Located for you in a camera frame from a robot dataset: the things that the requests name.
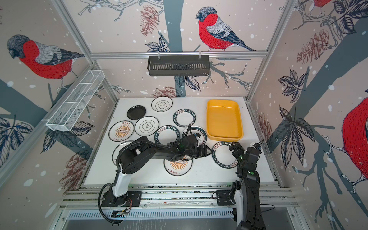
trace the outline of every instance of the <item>red bird illustration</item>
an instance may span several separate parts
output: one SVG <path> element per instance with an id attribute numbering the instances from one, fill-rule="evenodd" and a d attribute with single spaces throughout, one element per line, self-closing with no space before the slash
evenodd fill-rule
<path id="1" fill-rule="evenodd" d="M 225 50 L 231 46 L 240 46 L 247 50 L 254 51 L 244 44 L 233 29 L 226 25 L 217 15 L 216 10 L 211 6 L 201 8 L 196 16 L 199 19 L 199 37 L 209 46 L 209 50 L 222 49 Z"/>
<path id="2" fill-rule="evenodd" d="M 83 54 L 66 51 L 57 46 L 44 45 L 30 40 L 24 35 L 14 35 L 8 40 L 7 47 L 12 58 L 19 57 L 35 74 L 48 79 L 60 79 L 61 88 L 63 77 L 71 70 L 75 60 L 84 57 Z"/>
<path id="3" fill-rule="evenodd" d="M 352 185 L 353 190 L 350 192 L 356 193 L 355 186 L 361 181 L 368 180 L 368 98 L 365 98 L 346 115 L 342 132 L 343 148 L 333 146 L 327 136 L 323 137 L 327 139 L 330 145 L 330 150 L 327 154 L 331 153 L 331 148 L 346 153 L 362 173 L 362 176 L 355 182 L 349 180 L 346 175 L 341 175 Z"/>

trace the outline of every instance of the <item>white mesh shelf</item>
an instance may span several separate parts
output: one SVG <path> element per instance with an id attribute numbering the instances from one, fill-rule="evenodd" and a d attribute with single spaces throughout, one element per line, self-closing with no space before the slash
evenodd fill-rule
<path id="1" fill-rule="evenodd" d="M 70 131 L 105 78 L 101 70 L 84 72 L 81 82 L 47 122 L 51 130 Z"/>

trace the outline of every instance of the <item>plate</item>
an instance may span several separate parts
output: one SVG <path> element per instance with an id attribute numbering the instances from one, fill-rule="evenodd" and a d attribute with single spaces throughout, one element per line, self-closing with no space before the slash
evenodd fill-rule
<path id="1" fill-rule="evenodd" d="M 141 105 L 133 106 L 127 112 L 127 117 L 131 120 L 141 119 L 144 115 L 146 115 L 146 108 Z"/>
<path id="2" fill-rule="evenodd" d="M 173 106 L 173 100 L 169 97 L 158 97 L 152 101 L 151 106 L 157 112 L 164 112 Z"/>
<path id="3" fill-rule="evenodd" d="M 159 121 L 155 117 L 147 116 L 139 119 L 135 124 L 135 132 L 143 137 L 152 135 L 159 128 Z"/>
<path id="4" fill-rule="evenodd" d="M 216 162 L 216 164 L 225 169 L 232 169 L 238 164 L 238 161 L 229 150 L 230 146 L 230 142 L 220 141 L 217 142 L 212 148 L 213 160 Z"/>
<path id="5" fill-rule="evenodd" d="M 178 128 L 172 125 L 162 126 L 155 133 L 155 143 L 156 144 L 167 145 L 168 143 L 177 141 L 179 139 L 180 139 L 179 130 Z"/>
<path id="6" fill-rule="evenodd" d="M 123 141 L 128 139 L 134 132 L 134 125 L 130 121 L 119 121 L 114 124 L 109 131 L 109 138 L 112 141 Z"/>
<path id="7" fill-rule="evenodd" d="M 200 138 L 198 138 L 197 137 L 197 140 L 198 140 L 198 146 L 200 146 L 200 145 L 204 145 L 205 143 L 206 143 L 206 141 L 207 141 L 207 134 L 206 134 L 206 131 L 204 130 L 204 129 L 202 129 L 201 127 L 199 127 L 199 126 L 191 126 L 190 127 L 191 128 L 191 130 L 192 130 L 192 133 L 193 134 L 195 134 L 195 133 L 199 133 L 200 135 L 201 135 L 201 137 Z M 187 129 L 188 128 L 185 128 L 184 129 L 184 132 L 183 132 L 183 134 L 181 135 L 181 137 L 183 138 L 184 137 L 184 135 L 185 135 L 185 133 L 187 132 Z"/>
<path id="8" fill-rule="evenodd" d="M 189 123 L 194 124 L 196 118 L 195 113 L 190 109 L 179 109 L 174 113 L 173 121 L 179 127 L 188 127 Z"/>
<path id="9" fill-rule="evenodd" d="M 113 161 L 114 165 L 116 165 L 116 158 L 117 158 L 117 156 L 119 155 L 119 151 L 120 151 L 122 148 L 124 148 L 125 146 L 127 146 L 128 144 L 132 143 L 132 142 L 133 142 L 133 141 L 126 141 L 126 142 L 123 142 L 123 143 L 119 144 L 119 145 L 115 148 L 115 150 L 114 150 L 114 152 L 113 152 L 113 154 L 112 154 L 112 156 L 111 156 L 111 160 Z"/>
<path id="10" fill-rule="evenodd" d="M 182 176 L 186 174 L 192 167 L 193 160 L 178 160 L 169 161 L 163 160 L 163 165 L 168 173 L 173 176 Z"/>

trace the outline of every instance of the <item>yellow tray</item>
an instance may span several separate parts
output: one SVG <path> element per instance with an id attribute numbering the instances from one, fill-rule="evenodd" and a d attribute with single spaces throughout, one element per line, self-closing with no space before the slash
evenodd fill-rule
<path id="1" fill-rule="evenodd" d="M 207 103 L 208 138 L 215 141 L 239 141 L 244 136 L 238 103 L 209 100 Z"/>

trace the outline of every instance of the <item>black cable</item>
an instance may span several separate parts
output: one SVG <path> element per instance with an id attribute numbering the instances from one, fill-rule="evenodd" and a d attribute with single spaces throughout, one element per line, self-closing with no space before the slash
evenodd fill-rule
<path id="1" fill-rule="evenodd" d="M 261 212 L 271 211 L 271 210 L 273 210 L 273 209 L 275 208 L 275 206 L 274 206 L 274 205 L 270 205 L 270 206 L 273 206 L 273 208 L 268 209 L 268 210 L 264 210 L 264 211 L 261 211 Z"/>
<path id="2" fill-rule="evenodd" d="M 120 224 L 121 222 L 123 222 L 124 220 L 111 220 L 109 219 L 105 213 L 103 213 L 102 208 L 101 208 L 101 195 L 102 195 L 102 191 L 106 188 L 106 186 L 110 186 L 112 188 L 112 185 L 110 183 L 105 184 L 104 186 L 102 186 L 100 193 L 98 194 L 98 199 L 97 199 L 97 205 L 98 205 L 98 211 L 100 211 L 101 216 L 107 220 L 108 222 L 110 222 L 111 224 Z"/>

